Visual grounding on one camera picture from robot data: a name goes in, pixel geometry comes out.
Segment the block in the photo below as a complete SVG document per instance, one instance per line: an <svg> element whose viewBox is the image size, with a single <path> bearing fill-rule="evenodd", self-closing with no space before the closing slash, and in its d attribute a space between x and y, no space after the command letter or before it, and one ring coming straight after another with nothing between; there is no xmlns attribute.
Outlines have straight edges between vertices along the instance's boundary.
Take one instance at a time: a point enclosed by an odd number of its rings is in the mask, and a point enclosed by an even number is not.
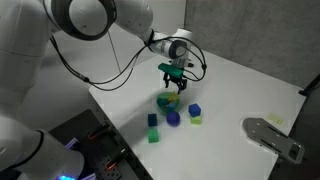
<svg viewBox="0 0 320 180"><path fill-rule="evenodd" d="M278 125L282 125L284 121L282 117L278 116L275 113L270 113L267 118Z"/></svg>
<svg viewBox="0 0 320 180"><path fill-rule="evenodd" d="M189 114L192 117L197 117L201 115L201 108L198 106L198 104L192 104L189 106Z"/></svg>
<svg viewBox="0 0 320 180"><path fill-rule="evenodd" d="M171 126L179 126L180 124L180 115L176 111L169 112L167 114L167 122Z"/></svg>
<svg viewBox="0 0 320 180"><path fill-rule="evenodd" d="M201 123L202 123L201 116L191 118L191 124L200 125Z"/></svg>
<svg viewBox="0 0 320 180"><path fill-rule="evenodd" d="M149 143L159 142L159 133L157 129L150 129L148 131Z"/></svg>
<svg viewBox="0 0 320 180"><path fill-rule="evenodd" d="M149 127L154 127L158 125L157 114L148 115L148 125Z"/></svg>

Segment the white table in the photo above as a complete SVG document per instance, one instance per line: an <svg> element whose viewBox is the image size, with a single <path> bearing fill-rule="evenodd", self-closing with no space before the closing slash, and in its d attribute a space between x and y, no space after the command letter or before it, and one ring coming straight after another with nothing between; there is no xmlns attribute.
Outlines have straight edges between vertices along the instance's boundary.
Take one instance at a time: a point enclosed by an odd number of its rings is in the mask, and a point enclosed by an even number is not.
<svg viewBox="0 0 320 180"><path fill-rule="evenodd" d="M156 108L159 93L177 90L174 84L164 88L157 67L168 60L161 56L137 65L121 89L90 88L90 93L156 180L267 179L278 156L250 142L241 123L247 117L266 119L276 113L284 122L273 125L288 135L305 97L296 86L210 53L205 56L207 76L202 82L189 82L181 94L182 121L177 128L170 127ZM193 71L201 74L197 66ZM202 108L200 126L190 124L188 105L193 103ZM148 143L149 113L158 114L159 143Z"/></svg>

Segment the blue cube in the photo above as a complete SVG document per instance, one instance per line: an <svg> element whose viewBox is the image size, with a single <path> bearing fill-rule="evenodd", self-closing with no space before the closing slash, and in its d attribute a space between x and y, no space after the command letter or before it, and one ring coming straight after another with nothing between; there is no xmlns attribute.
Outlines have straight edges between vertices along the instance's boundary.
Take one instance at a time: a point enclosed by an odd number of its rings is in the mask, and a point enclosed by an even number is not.
<svg viewBox="0 0 320 180"><path fill-rule="evenodd" d="M148 125L149 127L154 127L158 125L157 115L156 114L149 114L148 115Z"/></svg>
<svg viewBox="0 0 320 180"><path fill-rule="evenodd" d="M198 104L192 104L189 106L189 113L192 117L197 117L201 115L201 108Z"/></svg>

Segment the teal cube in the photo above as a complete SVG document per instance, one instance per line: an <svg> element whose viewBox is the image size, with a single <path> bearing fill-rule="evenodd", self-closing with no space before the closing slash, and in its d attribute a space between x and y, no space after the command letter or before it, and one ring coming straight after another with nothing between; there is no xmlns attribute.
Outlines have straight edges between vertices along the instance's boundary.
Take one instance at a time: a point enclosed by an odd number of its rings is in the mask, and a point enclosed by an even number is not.
<svg viewBox="0 0 320 180"><path fill-rule="evenodd" d="M148 131L149 143L159 142L159 132L157 129L150 129Z"/></svg>

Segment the blue light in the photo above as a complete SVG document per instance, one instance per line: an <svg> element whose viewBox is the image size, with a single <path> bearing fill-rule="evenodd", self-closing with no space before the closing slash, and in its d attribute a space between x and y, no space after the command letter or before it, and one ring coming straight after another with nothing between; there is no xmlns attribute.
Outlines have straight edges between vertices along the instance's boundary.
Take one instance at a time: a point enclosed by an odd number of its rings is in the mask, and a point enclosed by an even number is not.
<svg viewBox="0 0 320 180"><path fill-rule="evenodd" d="M59 180L76 180L76 179L71 177L66 177L66 176L60 176Z"/></svg>

